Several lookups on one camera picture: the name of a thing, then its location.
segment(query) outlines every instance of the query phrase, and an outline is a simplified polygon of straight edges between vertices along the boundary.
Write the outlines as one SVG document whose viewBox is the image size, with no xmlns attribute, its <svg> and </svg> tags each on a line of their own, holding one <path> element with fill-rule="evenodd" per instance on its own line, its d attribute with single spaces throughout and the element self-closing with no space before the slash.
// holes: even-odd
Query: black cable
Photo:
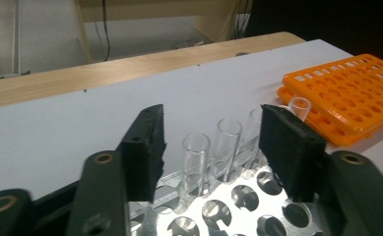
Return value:
<svg viewBox="0 0 383 236">
<path fill-rule="evenodd" d="M 108 60 L 108 56 L 110 55 L 110 40 L 108 39 L 108 32 L 107 32 L 107 13 L 105 11 L 105 0 L 102 0 L 102 21 L 104 23 L 104 30 L 105 30 L 105 37 L 107 38 L 107 56 L 105 57 L 104 61 Z"/>
</svg>

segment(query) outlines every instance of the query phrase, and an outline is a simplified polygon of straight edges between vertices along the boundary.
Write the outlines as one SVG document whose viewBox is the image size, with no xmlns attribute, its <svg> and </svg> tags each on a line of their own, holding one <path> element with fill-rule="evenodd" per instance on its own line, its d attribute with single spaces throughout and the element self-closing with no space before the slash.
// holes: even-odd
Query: wooden edge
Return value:
<svg viewBox="0 0 383 236">
<path fill-rule="evenodd" d="M 293 45 L 288 32 L 243 38 L 0 80 L 0 106 L 91 89 L 226 58 Z"/>
</svg>

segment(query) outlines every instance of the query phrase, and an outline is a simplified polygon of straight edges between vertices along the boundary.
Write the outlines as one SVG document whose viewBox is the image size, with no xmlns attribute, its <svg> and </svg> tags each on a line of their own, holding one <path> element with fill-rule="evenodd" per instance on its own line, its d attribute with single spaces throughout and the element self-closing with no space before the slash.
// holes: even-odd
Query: orange plastic rack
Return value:
<svg viewBox="0 0 383 236">
<path fill-rule="evenodd" d="M 306 122 L 331 143 L 350 146 L 383 127 L 383 60 L 369 54 L 287 74 L 278 96 L 311 101 Z"/>
</svg>

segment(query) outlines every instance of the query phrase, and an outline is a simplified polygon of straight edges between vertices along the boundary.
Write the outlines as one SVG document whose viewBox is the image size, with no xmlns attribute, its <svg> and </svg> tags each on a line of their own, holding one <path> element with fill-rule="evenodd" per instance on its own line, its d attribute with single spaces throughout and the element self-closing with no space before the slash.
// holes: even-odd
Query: test tube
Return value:
<svg viewBox="0 0 383 236">
<path fill-rule="evenodd" d="M 303 97 L 295 96 L 289 101 L 288 108 L 296 117 L 304 122 L 308 112 L 310 112 L 311 102 Z"/>
<path fill-rule="evenodd" d="M 182 145 L 185 156 L 183 189 L 188 195 L 203 196 L 210 139 L 204 134 L 190 133 L 184 138 Z"/>
<path fill-rule="evenodd" d="M 214 160 L 211 174 L 223 182 L 230 181 L 232 164 L 237 154 L 242 125 L 233 119 L 225 118 L 218 122 Z"/>
<path fill-rule="evenodd" d="M 243 145 L 247 144 L 248 142 L 252 142 L 251 144 L 253 144 L 253 146 L 251 146 L 249 149 L 257 147 L 259 141 L 259 133 L 261 130 L 261 122 L 262 110 L 251 110 L 243 127 L 242 138 L 240 141 Z"/>
</svg>

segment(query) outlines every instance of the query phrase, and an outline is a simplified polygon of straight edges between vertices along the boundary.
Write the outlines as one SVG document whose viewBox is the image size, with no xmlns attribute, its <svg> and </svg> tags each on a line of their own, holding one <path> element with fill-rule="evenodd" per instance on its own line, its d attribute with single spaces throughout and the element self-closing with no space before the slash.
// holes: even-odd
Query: white tabletop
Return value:
<svg viewBox="0 0 383 236">
<path fill-rule="evenodd" d="M 314 40 L 0 107 L 0 190 L 24 188 L 38 199 L 72 183 L 89 155 L 115 149 L 140 110 L 160 103 L 168 144 L 164 173 L 180 170 L 180 142 L 188 133 L 213 139 L 220 119 L 244 123 L 259 104 L 278 104 L 284 74 L 347 57 Z M 371 158 L 383 172 L 383 130 L 345 149 Z"/>
</svg>

